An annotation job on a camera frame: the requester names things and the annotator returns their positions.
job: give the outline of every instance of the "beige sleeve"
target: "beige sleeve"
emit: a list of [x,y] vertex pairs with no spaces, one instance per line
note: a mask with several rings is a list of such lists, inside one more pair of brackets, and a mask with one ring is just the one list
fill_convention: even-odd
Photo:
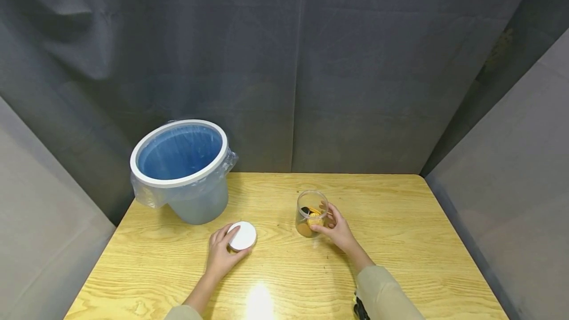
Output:
[[203,320],[194,308],[189,305],[178,305],[173,307],[164,320]]
[[358,296],[371,320],[424,320],[387,269],[364,268],[357,275]]

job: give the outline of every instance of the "wooden table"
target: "wooden table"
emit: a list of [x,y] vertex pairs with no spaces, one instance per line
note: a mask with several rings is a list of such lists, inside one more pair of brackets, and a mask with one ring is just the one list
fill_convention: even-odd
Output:
[[218,288],[205,319],[354,319],[348,260],[295,230],[296,197],[318,189],[427,319],[507,319],[423,178],[230,173],[229,205],[205,225],[132,203],[66,320],[159,319],[202,275],[209,235],[247,220],[252,254]]

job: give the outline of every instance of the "right hand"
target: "right hand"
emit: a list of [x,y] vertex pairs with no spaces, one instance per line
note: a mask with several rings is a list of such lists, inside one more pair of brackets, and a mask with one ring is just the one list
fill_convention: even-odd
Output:
[[326,226],[313,225],[310,229],[317,233],[325,234],[344,252],[358,245],[356,238],[348,226],[348,222],[332,203],[328,203],[328,219],[329,221]]

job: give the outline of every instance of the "white lid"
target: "white lid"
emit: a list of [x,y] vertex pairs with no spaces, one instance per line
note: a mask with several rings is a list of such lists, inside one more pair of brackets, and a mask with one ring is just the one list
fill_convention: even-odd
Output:
[[233,250],[240,251],[254,245],[257,240],[257,230],[255,230],[255,227],[251,223],[240,221],[233,224],[228,232],[237,226],[241,226],[241,228],[237,231],[235,236],[233,236],[231,241],[229,241],[229,247]]

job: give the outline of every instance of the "trash can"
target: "trash can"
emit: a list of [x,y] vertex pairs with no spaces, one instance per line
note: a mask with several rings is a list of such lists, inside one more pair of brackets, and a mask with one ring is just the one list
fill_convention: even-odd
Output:
[[237,155],[219,126],[205,120],[171,122],[147,134],[130,156],[136,200],[169,204],[182,220],[204,224],[227,206],[226,174]]

